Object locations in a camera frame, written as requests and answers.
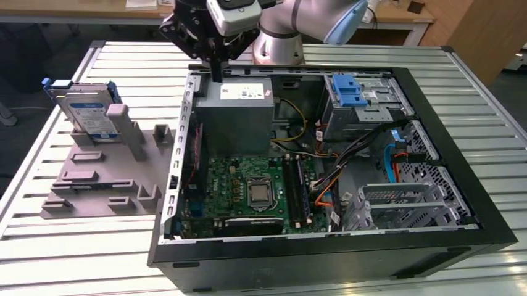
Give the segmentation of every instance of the floor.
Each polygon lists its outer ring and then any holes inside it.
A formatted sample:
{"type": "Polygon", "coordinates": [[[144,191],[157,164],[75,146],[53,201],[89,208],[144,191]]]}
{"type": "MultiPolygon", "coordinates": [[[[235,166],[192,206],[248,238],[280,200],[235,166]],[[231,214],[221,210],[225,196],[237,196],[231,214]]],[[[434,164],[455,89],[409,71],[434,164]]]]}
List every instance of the floor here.
{"type": "MultiPolygon", "coordinates": [[[[73,36],[67,25],[40,26],[52,57],[44,62],[44,70],[51,78],[71,78],[87,52],[92,40],[111,41],[164,41],[155,27],[81,25],[80,35],[73,36]]],[[[490,90],[511,112],[519,124],[527,129],[527,74],[502,73],[490,90]]],[[[16,170],[29,151],[53,103],[39,91],[23,94],[0,78],[0,102],[12,109],[19,118],[16,126],[0,125],[0,196],[9,184],[9,175],[16,170]]]]}

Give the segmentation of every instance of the green motherboard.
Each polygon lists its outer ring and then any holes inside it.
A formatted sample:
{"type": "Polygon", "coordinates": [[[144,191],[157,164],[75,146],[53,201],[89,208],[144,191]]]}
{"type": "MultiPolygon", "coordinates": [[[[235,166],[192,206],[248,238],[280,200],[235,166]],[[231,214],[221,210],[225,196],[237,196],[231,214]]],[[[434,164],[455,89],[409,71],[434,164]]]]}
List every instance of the green motherboard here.
{"type": "MultiPolygon", "coordinates": [[[[312,223],[289,225],[287,193],[280,157],[211,158],[203,214],[207,218],[283,218],[283,234],[324,232],[323,211],[313,213],[312,223]]],[[[301,159],[305,184],[315,179],[313,160],[301,159]]]]}

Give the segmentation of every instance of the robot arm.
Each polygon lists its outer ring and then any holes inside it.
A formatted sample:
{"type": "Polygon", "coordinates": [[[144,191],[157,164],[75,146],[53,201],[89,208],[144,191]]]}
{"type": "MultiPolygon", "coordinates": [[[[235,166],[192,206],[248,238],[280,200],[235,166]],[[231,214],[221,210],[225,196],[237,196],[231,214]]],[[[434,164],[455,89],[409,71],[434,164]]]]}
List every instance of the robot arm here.
{"type": "Polygon", "coordinates": [[[275,4],[276,0],[177,0],[160,32],[192,59],[203,60],[213,81],[221,82],[227,61],[256,40],[261,9],[275,4]]]}
{"type": "Polygon", "coordinates": [[[297,59],[277,58],[291,52],[301,61],[299,32],[343,44],[365,9],[367,0],[177,0],[160,32],[192,59],[203,60],[212,80],[221,82],[228,60],[259,37],[259,21],[263,35],[255,44],[256,61],[260,56],[263,64],[299,64],[297,59]]]}

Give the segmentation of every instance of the power supply label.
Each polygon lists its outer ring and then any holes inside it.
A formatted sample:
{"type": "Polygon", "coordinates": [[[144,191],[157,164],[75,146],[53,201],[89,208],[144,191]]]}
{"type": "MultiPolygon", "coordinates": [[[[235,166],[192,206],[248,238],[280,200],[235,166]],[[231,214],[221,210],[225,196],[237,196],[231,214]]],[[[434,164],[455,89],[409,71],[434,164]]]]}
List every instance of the power supply label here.
{"type": "Polygon", "coordinates": [[[221,100],[264,99],[263,83],[223,83],[220,87],[221,100]]]}

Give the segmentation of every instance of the yellow wire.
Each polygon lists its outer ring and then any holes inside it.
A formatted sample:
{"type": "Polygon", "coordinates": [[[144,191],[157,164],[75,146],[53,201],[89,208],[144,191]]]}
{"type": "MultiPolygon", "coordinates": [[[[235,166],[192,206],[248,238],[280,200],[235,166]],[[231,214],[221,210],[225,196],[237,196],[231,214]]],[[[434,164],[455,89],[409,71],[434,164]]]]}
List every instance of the yellow wire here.
{"type": "Polygon", "coordinates": [[[304,114],[300,111],[300,109],[295,106],[295,104],[289,100],[283,99],[283,98],[280,98],[280,100],[285,101],[287,103],[289,103],[291,107],[293,107],[293,109],[296,110],[297,114],[300,114],[300,116],[303,118],[304,128],[303,128],[303,131],[300,132],[300,134],[297,134],[296,136],[293,136],[291,138],[283,138],[283,139],[271,139],[271,142],[289,142],[292,140],[296,140],[299,137],[301,137],[304,135],[305,129],[307,129],[307,120],[305,120],[304,114]]]}

